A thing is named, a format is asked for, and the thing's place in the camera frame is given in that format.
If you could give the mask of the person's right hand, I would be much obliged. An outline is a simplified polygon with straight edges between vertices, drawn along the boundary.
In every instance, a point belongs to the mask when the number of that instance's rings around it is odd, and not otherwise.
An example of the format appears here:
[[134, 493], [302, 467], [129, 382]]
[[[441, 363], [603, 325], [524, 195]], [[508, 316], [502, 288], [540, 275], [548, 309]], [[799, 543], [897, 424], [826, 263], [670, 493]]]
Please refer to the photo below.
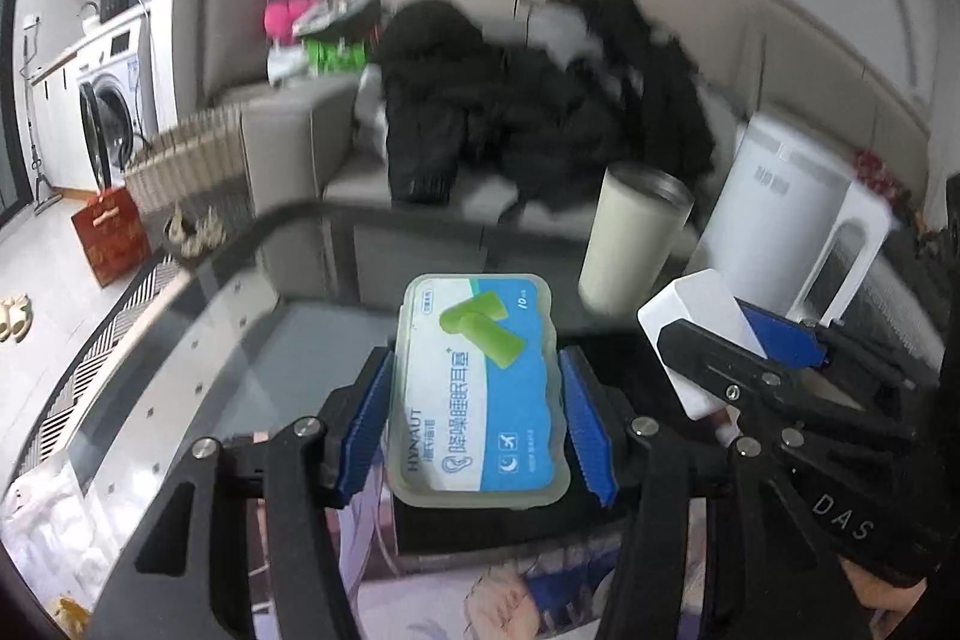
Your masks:
[[850, 580], [857, 601], [872, 612], [869, 627], [874, 640], [889, 638], [928, 587], [928, 580], [921, 580], [909, 588], [894, 587], [851, 560], [839, 559], [839, 563]]

